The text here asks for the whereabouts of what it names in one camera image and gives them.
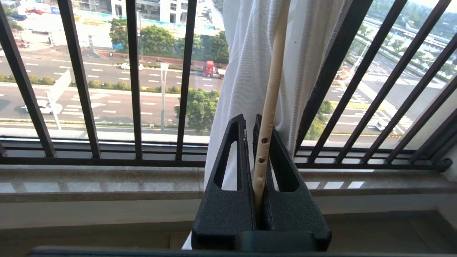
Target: truck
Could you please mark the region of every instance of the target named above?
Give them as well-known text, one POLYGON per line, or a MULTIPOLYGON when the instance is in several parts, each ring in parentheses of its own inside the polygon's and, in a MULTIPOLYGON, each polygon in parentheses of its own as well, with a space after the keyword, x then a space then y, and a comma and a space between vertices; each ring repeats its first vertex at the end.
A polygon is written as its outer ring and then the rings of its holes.
POLYGON ((213 61, 206 61, 203 66, 203 76, 207 78, 220 78, 223 79, 225 76, 225 70, 218 69, 214 66, 213 61))

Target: street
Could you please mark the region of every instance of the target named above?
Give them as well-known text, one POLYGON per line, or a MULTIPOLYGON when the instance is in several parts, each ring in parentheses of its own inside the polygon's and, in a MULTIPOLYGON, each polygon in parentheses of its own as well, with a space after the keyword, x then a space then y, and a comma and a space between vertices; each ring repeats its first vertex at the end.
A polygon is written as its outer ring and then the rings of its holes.
MULTIPOLYGON (((24 61, 27 72, 31 75, 38 75, 40 78, 51 76, 58 79, 66 70, 72 70, 71 62, 68 53, 62 49, 46 48, 39 51, 22 51, 22 59, 24 61)), ((85 72, 87 80, 99 80, 101 83, 109 81, 117 83, 119 81, 130 82, 130 72, 122 70, 116 63, 122 62, 122 59, 111 59, 101 57, 94 52, 83 49, 82 56, 84 60, 85 72)), ((352 96, 347 108, 341 115, 338 123, 333 129, 333 135, 329 141, 345 142, 348 138, 346 134, 354 131, 360 119, 365 114, 365 110, 376 97, 377 92, 383 86, 389 76, 389 72, 395 67, 395 63, 382 55, 377 55, 368 72, 365 74, 362 82, 359 84, 355 94, 352 96)), ((11 74, 11 70, 5 58, 0 59, 0 73, 5 75, 11 74)), ((168 70, 166 75, 167 87, 181 87, 182 71, 168 70)), ((418 78, 415 74, 405 71, 398 79, 396 85, 392 88, 384 103, 377 110, 373 118, 364 129, 364 136, 360 137, 357 142, 370 143, 375 140, 375 134, 380 131, 375 127, 380 120, 389 122, 397 109, 401 106, 413 87, 417 84, 418 78)), ((217 90, 222 88, 223 80, 206 78, 200 72, 191 72, 190 88, 203 90, 217 90)), ((140 71, 140 86, 143 87, 159 87, 161 85, 160 69, 145 68, 140 71)), ((416 103, 402 117, 400 123, 395 127, 392 134, 401 136, 413 124, 414 120, 422 113, 426 106, 431 102, 439 90, 443 87, 443 82, 434 80, 421 94, 416 103)), ((48 86, 34 86, 34 91, 37 99, 46 99, 46 89, 48 86)), ((25 111, 24 102, 14 84, 2 83, 0 85, 0 118, 5 120, 14 119, 30 119, 29 114, 25 111)), ((325 100, 333 102, 333 106, 340 101, 344 94, 345 87, 332 86, 325 100)), ((97 128, 100 132, 123 132, 129 133, 131 128, 125 127, 126 124, 132 124, 132 105, 131 93, 129 91, 116 90, 101 90, 90 89, 90 97, 94 119, 97 122, 97 128), (109 123, 110 126, 103 126, 102 123, 109 123)), ((141 114, 144 133, 149 134, 176 134, 176 126, 178 120, 175 117, 174 107, 179 105, 178 94, 166 94, 165 98, 165 124, 168 126, 165 131, 161 131, 157 125, 160 125, 161 112, 161 94, 159 93, 141 93, 141 114)), ((62 112, 58 115, 59 120, 63 123, 63 127, 68 130, 85 130, 85 127, 80 124, 67 125, 66 122, 83 122, 83 114, 80 106, 79 96, 76 88, 68 88, 57 101, 62 106, 62 112)), ((46 120, 53 120, 52 115, 47 115, 46 120)), ((5 127, 8 128, 24 128, 31 124, 16 124, 8 123, 5 127)), ((55 124, 49 124, 50 130, 55 124)), ((186 135, 195 135, 195 132, 190 129, 186 131, 186 135)), ((388 138, 386 144, 393 145, 398 141, 398 138, 388 138)))
MULTIPOLYGON (((102 58, 88 51, 83 55, 84 69, 87 76, 87 81, 99 80, 101 83, 106 81, 116 84, 119 81, 125 81, 130 84, 130 71, 122 70, 116 62, 124 62, 122 59, 102 58)), ((66 70, 72 70, 70 57, 68 54, 53 51, 53 49, 43 49, 39 52, 22 52, 22 61, 29 75, 38 75, 43 78, 50 76, 58 79, 66 70)), ((11 74, 11 69, 5 57, 0 58, 0 73, 8 76, 11 74)), ((160 69, 159 68, 144 68, 140 71, 140 86, 158 87, 161 86, 160 69)), ((182 71, 169 69, 166 77, 166 86, 177 86, 181 88, 182 71)), ((191 72, 189 80, 190 88, 202 88, 204 90, 220 91, 222 80, 216 78, 205 78, 201 72, 191 72)))

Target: metal railing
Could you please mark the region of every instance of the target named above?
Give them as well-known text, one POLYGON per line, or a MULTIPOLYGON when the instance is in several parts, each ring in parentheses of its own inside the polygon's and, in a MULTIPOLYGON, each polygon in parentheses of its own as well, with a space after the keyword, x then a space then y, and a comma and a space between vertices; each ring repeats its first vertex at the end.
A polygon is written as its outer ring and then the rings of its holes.
MULTIPOLYGON (((455 77, 441 91, 428 109, 417 119, 415 124, 409 128, 409 131, 402 137, 393 150, 383 150, 379 149, 379 147, 451 54, 456 50, 456 36, 454 36, 434 61, 371 147, 368 149, 353 147, 357 138, 361 135, 362 130, 367 126, 376 110, 380 107, 382 101, 395 85, 395 82, 441 17, 450 1, 451 0, 440 0, 430 13, 422 28, 417 33, 417 36, 400 58, 400 61, 397 63, 378 92, 376 98, 361 118, 361 121, 346 144, 343 147, 324 147, 325 142, 348 105, 352 95, 355 93, 357 86, 367 72, 368 67, 374 60, 382 43, 392 29, 395 20, 398 18, 407 2, 407 0, 396 0, 368 48, 359 68, 355 71, 352 80, 331 115, 317 144, 314 147, 302 147, 300 145, 311 127, 311 123, 319 111, 319 107, 324 101, 324 97, 349 51, 351 43, 356 37, 358 28, 362 24, 372 1, 354 0, 349 1, 348 4, 344 6, 342 12, 344 19, 337 28, 338 33, 332 39, 332 42, 330 42, 326 60, 321 67, 321 72, 301 118, 297 147, 295 150, 295 162, 298 168, 443 171, 452 164, 451 160, 442 160, 442 157, 457 141, 457 128, 455 125, 457 124, 457 110, 452 113, 452 115, 418 150, 405 150, 404 148, 455 91, 457 87, 457 80, 455 77)), ((88 140, 51 139, 43 115, 39 111, 37 99, 13 38, 5 12, 0 6, 0 42, 38 135, 38 139, 3 138, 2 141, 0 141, 0 163, 204 167, 207 145, 188 144, 184 142, 197 0, 189 0, 187 9, 177 142, 167 144, 142 141, 138 69, 130 70, 134 141, 100 141, 97 138, 97 130, 94 115, 92 113, 71 0, 59 0, 58 5, 68 42, 69 54, 84 115, 88 140)), ((136 46, 138 41, 136 1, 126 1, 126 10, 128 44, 130 46, 136 46)), ((137 47, 129 47, 129 59, 130 67, 138 67, 137 47)))

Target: white curtain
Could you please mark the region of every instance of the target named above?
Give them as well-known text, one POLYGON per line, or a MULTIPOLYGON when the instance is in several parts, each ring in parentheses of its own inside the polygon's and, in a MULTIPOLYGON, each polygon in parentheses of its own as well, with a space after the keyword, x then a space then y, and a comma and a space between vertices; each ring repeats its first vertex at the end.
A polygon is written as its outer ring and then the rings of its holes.
MULTIPOLYGON (((327 46, 348 0, 292 0, 275 127, 292 154, 305 104, 314 87, 327 46)), ((223 18, 230 61, 211 129, 205 187, 228 121, 246 120, 250 165, 255 116, 265 101, 274 30, 281 0, 225 0, 223 18)), ((236 148, 232 147, 223 189, 236 190, 236 148)), ((190 237, 183 249, 190 249, 190 237)))

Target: wooden stick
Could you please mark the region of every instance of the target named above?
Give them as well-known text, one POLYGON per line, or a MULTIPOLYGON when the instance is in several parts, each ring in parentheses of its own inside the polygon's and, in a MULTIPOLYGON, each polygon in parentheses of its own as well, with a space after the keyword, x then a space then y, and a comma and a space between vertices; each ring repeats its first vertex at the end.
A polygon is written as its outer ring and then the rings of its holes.
POLYGON ((273 53, 271 55, 270 76, 266 90, 265 104, 263 106, 262 124, 260 125, 259 142, 257 142, 257 156, 255 159, 254 178, 252 188, 254 191, 254 208, 259 213, 261 208, 263 190, 266 180, 266 168, 270 151, 271 133, 275 120, 276 103, 278 100, 279 85, 281 83, 282 61, 286 45, 287 15, 289 14, 290 0, 283 0, 279 11, 278 23, 273 39, 273 53))

